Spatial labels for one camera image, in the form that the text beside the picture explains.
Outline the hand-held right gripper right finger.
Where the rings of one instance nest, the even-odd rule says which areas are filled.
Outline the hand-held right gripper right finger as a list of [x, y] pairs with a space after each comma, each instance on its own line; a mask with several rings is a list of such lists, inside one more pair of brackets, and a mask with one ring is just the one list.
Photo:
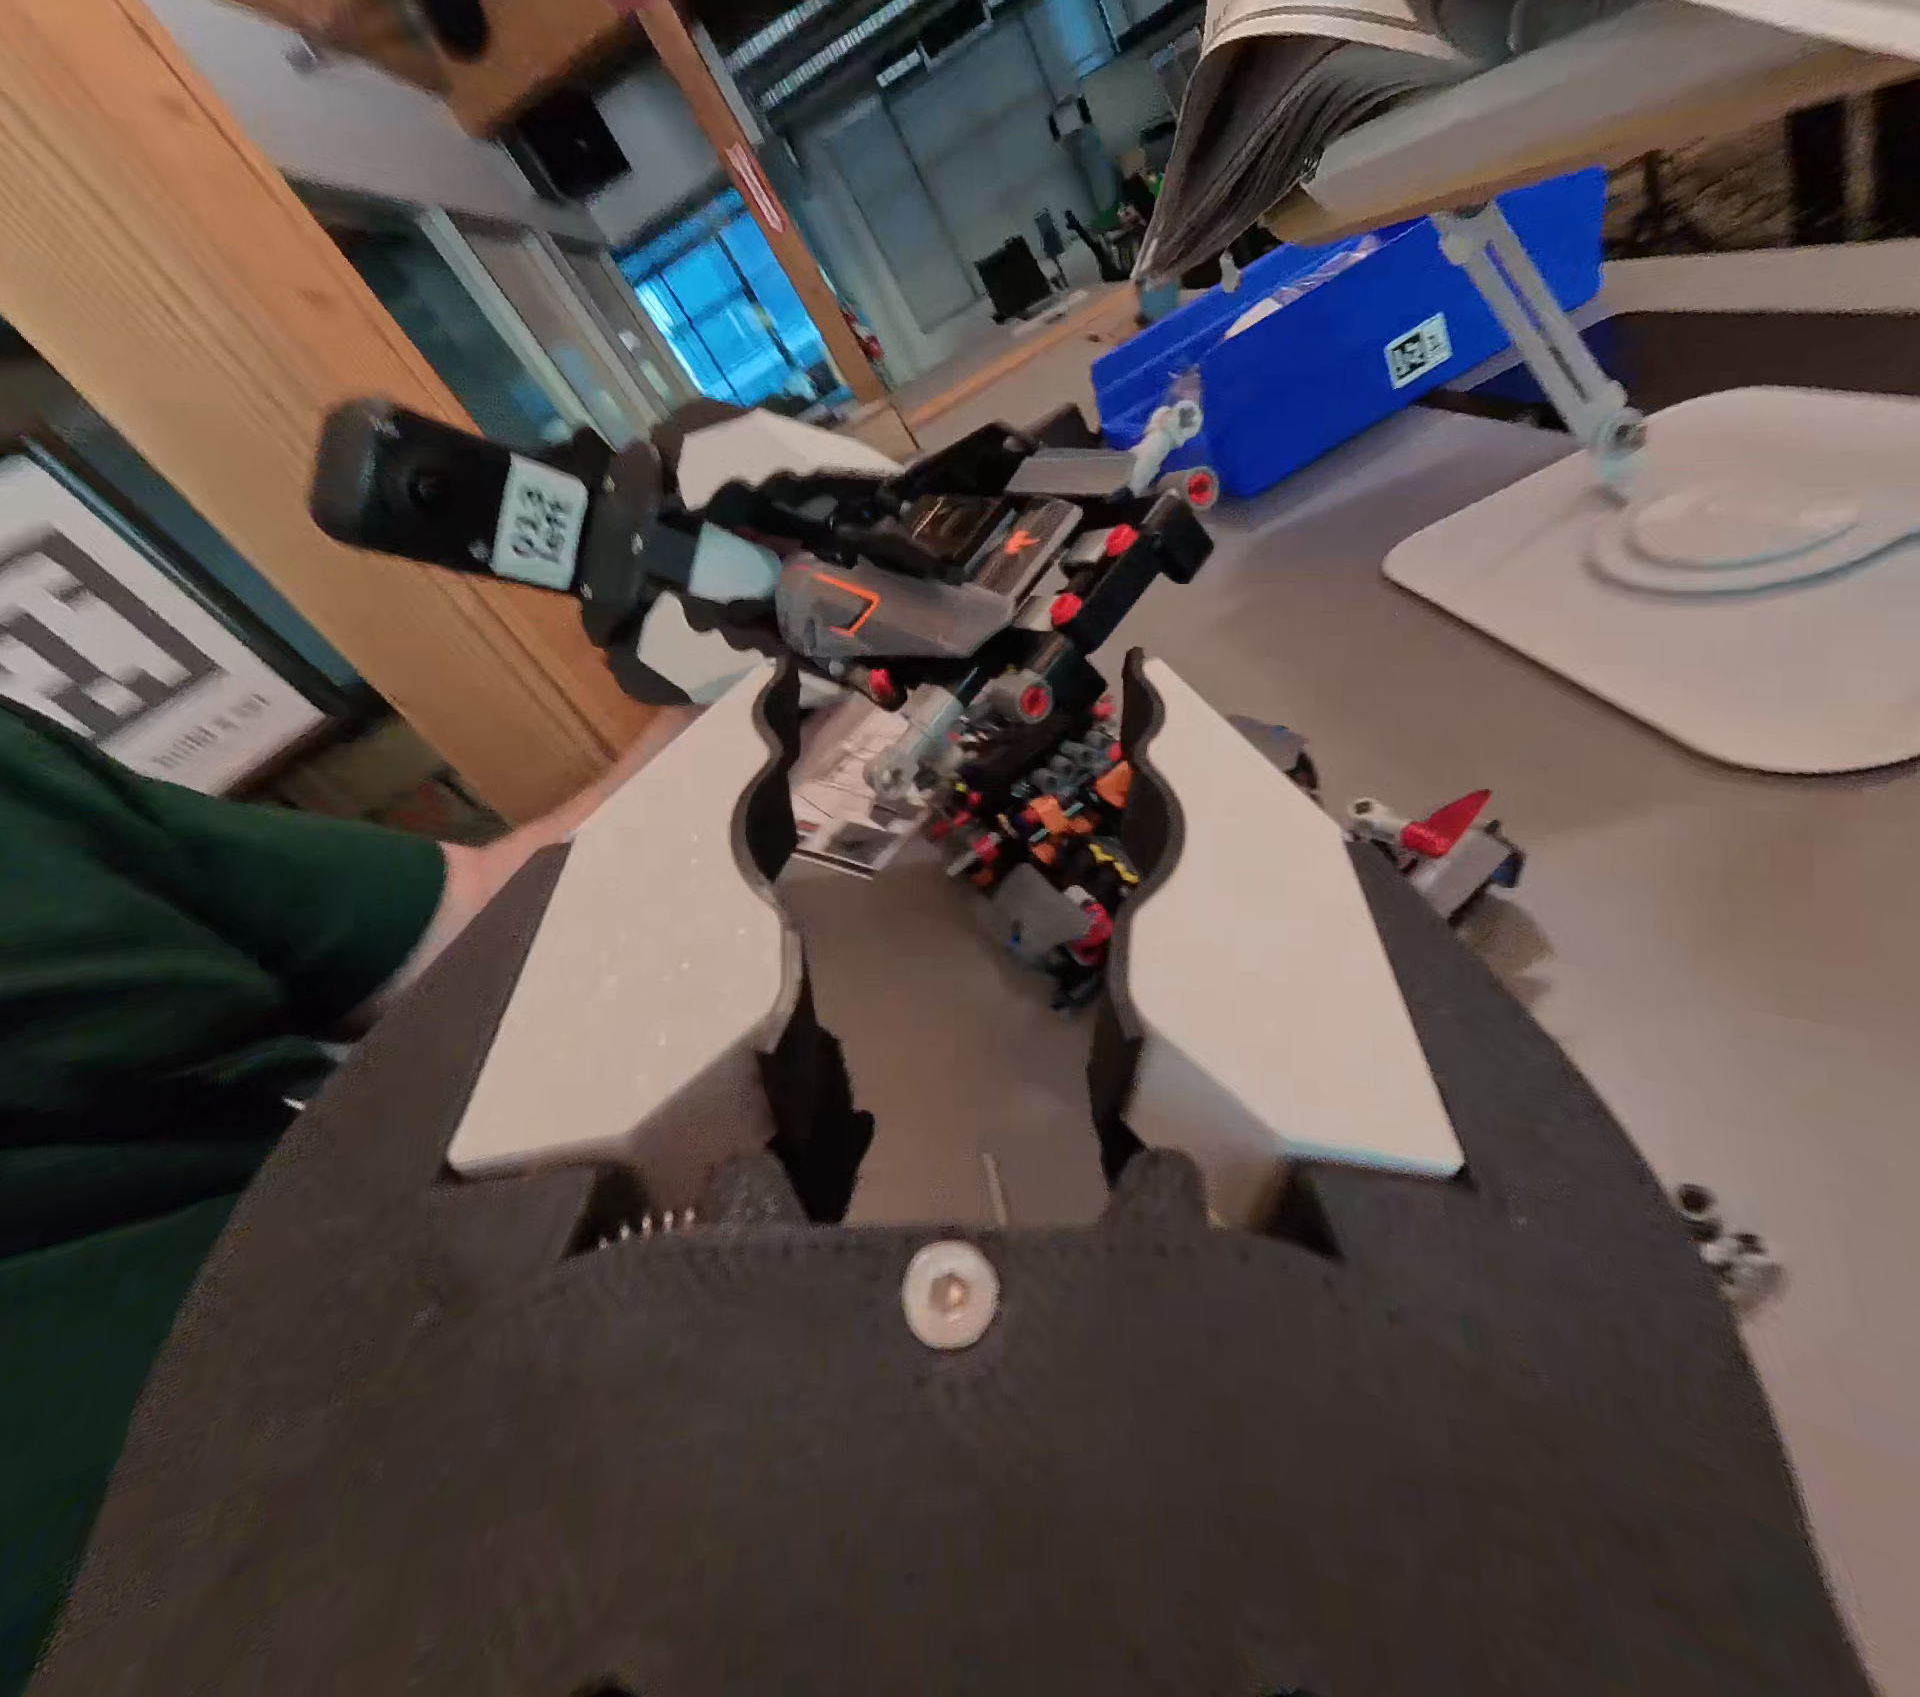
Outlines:
[[1305, 1162], [1454, 1181], [1466, 1151], [1347, 832], [1167, 659], [1123, 661], [1120, 907], [1092, 1042], [1110, 1178], [1144, 1151], [1205, 1181]]

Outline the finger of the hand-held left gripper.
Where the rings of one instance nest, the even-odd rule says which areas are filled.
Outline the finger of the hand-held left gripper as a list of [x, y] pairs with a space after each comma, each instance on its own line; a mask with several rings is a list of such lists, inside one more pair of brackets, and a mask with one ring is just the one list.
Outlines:
[[871, 441], [766, 407], [686, 406], [672, 415], [672, 484], [686, 508], [707, 508], [729, 484], [781, 473], [891, 478], [901, 464]]
[[634, 636], [637, 700], [716, 700], [752, 666], [773, 661], [762, 636], [696, 628], [683, 608], [650, 608]]

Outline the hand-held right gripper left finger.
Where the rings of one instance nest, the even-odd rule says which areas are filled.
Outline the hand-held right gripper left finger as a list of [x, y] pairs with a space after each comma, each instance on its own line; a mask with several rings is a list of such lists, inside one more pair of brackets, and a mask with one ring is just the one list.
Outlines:
[[451, 1171], [709, 1173], [773, 1134], [759, 1058], [801, 999], [802, 950], [750, 852], [750, 800], [787, 790], [775, 712], [796, 683], [754, 664], [574, 834]]

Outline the black lego subassembly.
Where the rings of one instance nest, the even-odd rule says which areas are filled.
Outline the black lego subassembly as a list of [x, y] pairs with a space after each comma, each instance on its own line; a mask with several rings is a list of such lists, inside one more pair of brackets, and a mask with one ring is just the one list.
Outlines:
[[781, 473], [694, 509], [784, 549], [775, 619], [814, 673], [930, 736], [1039, 723], [1091, 704], [1092, 653], [1158, 579], [1211, 557], [1220, 478], [1206, 458], [1170, 464], [1203, 423], [1197, 392], [1120, 450], [982, 423], [891, 478]]

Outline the grey orange lego car model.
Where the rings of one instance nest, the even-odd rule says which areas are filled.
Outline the grey orange lego car model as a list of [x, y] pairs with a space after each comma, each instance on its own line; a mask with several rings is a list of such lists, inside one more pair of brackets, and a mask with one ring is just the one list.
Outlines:
[[[982, 894], [987, 934], [1047, 980], [1057, 1012], [1094, 1000], [1116, 921], [1140, 890], [1140, 852], [1123, 840], [1132, 786], [1112, 692], [1045, 723], [966, 734], [930, 783], [924, 837], [950, 844], [947, 874]], [[1461, 922], [1525, 879], [1525, 848], [1491, 805], [1486, 789], [1422, 817], [1357, 798], [1334, 820]]]

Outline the lego sticker sheet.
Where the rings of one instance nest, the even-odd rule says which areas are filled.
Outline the lego sticker sheet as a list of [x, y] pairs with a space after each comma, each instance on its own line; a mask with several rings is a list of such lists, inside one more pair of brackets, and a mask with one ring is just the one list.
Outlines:
[[922, 798], [891, 800], [869, 781], [869, 768], [892, 748], [902, 728], [898, 714], [861, 695], [809, 716], [787, 778], [798, 862], [874, 879], [922, 829]]

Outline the small dark lego connector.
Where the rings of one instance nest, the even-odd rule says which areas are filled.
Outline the small dark lego connector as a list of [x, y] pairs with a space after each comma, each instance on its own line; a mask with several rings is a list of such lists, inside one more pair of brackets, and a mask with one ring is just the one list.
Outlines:
[[1752, 1312], [1778, 1296], [1785, 1266], [1761, 1235], [1728, 1223], [1713, 1188], [1683, 1182], [1673, 1191], [1673, 1205], [1701, 1263], [1734, 1310]]

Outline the wooden panel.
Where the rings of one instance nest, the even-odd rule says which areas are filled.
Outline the wooden panel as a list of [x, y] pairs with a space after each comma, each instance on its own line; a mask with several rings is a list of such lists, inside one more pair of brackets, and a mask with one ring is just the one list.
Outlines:
[[475, 423], [144, 0], [3, 0], [3, 178], [6, 320], [491, 808], [654, 725], [566, 600], [318, 530], [335, 403]]

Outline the red white beam sign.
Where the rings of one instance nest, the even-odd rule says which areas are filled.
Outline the red white beam sign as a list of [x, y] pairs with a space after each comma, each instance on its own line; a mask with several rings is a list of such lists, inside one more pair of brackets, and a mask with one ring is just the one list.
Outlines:
[[722, 156], [732, 172], [732, 186], [741, 194], [762, 233], [773, 244], [793, 228], [793, 221], [788, 219], [784, 203], [768, 179], [754, 145], [750, 141], [732, 141], [722, 147]]

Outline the framed marker poster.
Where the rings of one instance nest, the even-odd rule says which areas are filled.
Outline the framed marker poster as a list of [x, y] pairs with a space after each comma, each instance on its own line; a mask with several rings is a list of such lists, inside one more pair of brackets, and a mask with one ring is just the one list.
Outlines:
[[135, 773], [229, 795], [336, 722], [35, 448], [4, 451], [3, 690]]

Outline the person's torso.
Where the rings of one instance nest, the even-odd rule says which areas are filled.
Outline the person's torso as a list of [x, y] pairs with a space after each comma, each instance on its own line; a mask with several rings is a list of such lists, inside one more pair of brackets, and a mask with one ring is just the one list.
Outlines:
[[440, 844], [3, 716], [3, 1681], [35, 1675], [234, 1205], [428, 940]]

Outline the blue bin with tag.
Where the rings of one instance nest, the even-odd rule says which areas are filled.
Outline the blue bin with tag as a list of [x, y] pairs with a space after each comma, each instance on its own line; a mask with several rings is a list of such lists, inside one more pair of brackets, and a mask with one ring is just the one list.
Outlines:
[[1222, 494], [1244, 499], [1508, 346], [1418, 217], [1336, 244], [1285, 244], [1235, 292], [1205, 292], [1104, 351], [1091, 381], [1101, 433], [1127, 448], [1197, 371], [1203, 432], [1168, 462], [1206, 458]]

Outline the white book stand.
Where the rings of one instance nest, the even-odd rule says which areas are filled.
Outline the white book stand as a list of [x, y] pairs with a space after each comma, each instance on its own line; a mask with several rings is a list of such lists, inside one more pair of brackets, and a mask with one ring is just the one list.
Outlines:
[[1334, 140], [1276, 232], [1430, 216], [1576, 451], [1403, 542], [1382, 573], [1685, 748], [1749, 773], [1917, 758], [1917, 395], [1741, 381], [1644, 414], [1550, 303], [1498, 195], [1862, 94], [1862, 51], [1639, 4]]

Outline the black wall speaker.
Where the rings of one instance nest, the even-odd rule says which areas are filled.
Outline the black wall speaker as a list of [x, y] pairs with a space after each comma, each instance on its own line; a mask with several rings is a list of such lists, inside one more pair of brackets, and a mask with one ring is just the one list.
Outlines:
[[605, 111], [576, 84], [529, 101], [501, 129], [498, 141], [550, 202], [586, 202], [633, 172]]

